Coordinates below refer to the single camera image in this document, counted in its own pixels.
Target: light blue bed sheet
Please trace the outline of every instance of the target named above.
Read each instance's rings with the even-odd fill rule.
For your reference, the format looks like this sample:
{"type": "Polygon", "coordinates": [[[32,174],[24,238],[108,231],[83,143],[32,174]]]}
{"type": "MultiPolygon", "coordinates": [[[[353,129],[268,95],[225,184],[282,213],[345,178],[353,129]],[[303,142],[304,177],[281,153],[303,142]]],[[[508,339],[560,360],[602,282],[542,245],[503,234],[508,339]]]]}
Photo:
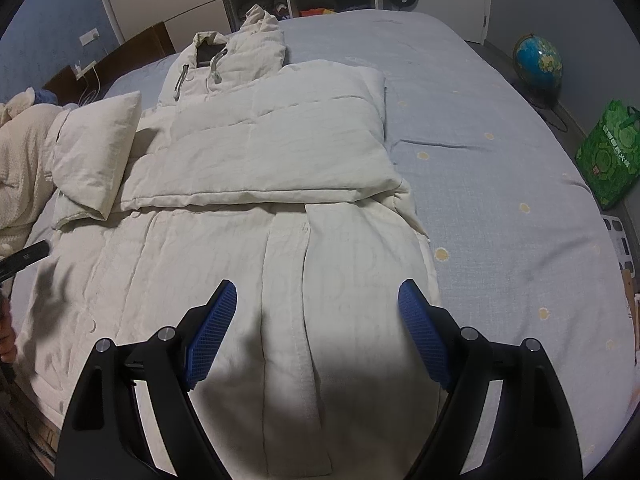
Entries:
{"type": "MultiPolygon", "coordinates": [[[[287,61],[329,59],[386,78],[385,145],[412,186],[443,306],[488,339],[542,341],[569,401],[585,473],[624,427],[634,337],[618,261],[589,189],[527,102],[449,27],[360,10],[281,22],[287,61]]],[[[175,57],[108,95],[155,104],[175,57]]],[[[479,465],[492,388],[468,466],[479,465]]]]}

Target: person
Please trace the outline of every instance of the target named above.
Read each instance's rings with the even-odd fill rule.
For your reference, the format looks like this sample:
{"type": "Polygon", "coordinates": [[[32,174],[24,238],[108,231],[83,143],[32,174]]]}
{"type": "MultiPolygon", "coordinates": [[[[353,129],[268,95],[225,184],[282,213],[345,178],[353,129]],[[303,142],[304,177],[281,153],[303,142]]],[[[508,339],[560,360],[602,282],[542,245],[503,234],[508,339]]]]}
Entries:
{"type": "Polygon", "coordinates": [[[17,349],[15,330],[11,326],[11,306],[1,292],[0,303],[0,360],[3,363],[13,363],[17,349]]]}

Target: wooden headboard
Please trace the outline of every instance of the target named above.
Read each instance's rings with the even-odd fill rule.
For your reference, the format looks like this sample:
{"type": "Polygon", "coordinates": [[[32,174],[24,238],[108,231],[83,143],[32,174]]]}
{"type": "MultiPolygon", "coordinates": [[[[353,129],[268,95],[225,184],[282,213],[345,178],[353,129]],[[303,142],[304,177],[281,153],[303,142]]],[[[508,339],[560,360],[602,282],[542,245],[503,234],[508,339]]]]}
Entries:
{"type": "MultiPolygon", "coordinates": [[[[175,49],[163,22],[143,30],[95,65],[95,71],[100,78],[100,95],[98,97],[102,97],[120,76],[171,54],[175,54],[175,49]]],[[[53,76],[43,88],[57,95],[58,104],[62,106],[77,103],[87,82],[91,88],[97,88],[93,70],[87,72],[86,80],[80,78],[77,81],[73,69],[67,65],[53,76]]]]}

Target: gray wall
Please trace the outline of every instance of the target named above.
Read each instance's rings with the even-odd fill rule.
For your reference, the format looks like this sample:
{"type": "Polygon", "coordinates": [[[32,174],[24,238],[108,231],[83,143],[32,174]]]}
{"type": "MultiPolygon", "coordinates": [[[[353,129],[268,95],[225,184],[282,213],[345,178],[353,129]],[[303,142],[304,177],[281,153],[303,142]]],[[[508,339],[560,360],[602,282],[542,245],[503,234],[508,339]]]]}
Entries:
{"type": "Polygon", "coordinates": [[[101,0],[25,0],[0,38],[0,102],[39,88],[68,64],[100,61],[117,46],[101,0]],[[94,27],[102,44],[83,47],[78,38],[94,27]]]}
{"type": "MultiPolygon", "coordinates": [[[[640,108],[640,44],[612,0],[492,0],[489,42],[511,54],[530,32],[558,47],[560,102],[585,133],[612,99],[640,108]]],[[[640,186],[626,205],[640,232],[640,186]]]]}

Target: wallpaper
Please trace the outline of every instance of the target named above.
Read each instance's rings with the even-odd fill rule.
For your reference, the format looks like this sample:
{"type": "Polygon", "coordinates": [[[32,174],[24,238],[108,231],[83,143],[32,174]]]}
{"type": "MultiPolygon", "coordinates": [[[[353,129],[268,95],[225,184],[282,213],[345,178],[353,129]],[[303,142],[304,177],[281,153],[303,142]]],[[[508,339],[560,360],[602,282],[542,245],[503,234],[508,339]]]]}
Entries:
{"type": "Polygon", "coordinates": [[[39,88],[64,66],[100,61],[118,46],[101,0],[25,0],[0,38],[0,102],[39,88]],[[97,28],[98,41],[79,37],[97,28]]]}

